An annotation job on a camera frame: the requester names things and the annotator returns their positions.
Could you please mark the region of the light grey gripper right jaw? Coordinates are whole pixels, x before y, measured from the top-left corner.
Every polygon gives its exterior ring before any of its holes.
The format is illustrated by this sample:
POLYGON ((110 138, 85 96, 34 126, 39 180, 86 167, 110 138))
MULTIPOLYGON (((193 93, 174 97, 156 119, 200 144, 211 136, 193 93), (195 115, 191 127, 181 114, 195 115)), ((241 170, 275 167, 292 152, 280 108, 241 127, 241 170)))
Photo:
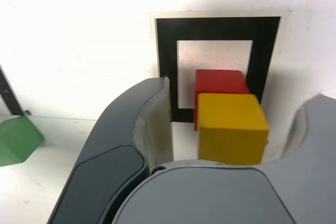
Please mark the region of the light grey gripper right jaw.
POLYGON ((283 155, 253 166, 178 161, 142 182, 114 223, 335 223, 335 99, 295 113, 283 155))

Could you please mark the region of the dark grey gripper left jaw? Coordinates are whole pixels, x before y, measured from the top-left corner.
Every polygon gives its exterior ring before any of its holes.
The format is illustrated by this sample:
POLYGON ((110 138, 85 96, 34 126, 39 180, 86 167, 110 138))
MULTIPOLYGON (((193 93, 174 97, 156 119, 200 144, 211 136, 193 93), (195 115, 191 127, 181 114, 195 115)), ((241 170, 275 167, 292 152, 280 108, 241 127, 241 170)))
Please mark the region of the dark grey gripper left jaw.
POLYGON ((118 96, 90 132, 49 223, 111 223, 151 169, 173 160, 171 122, 167 77, 118 96))

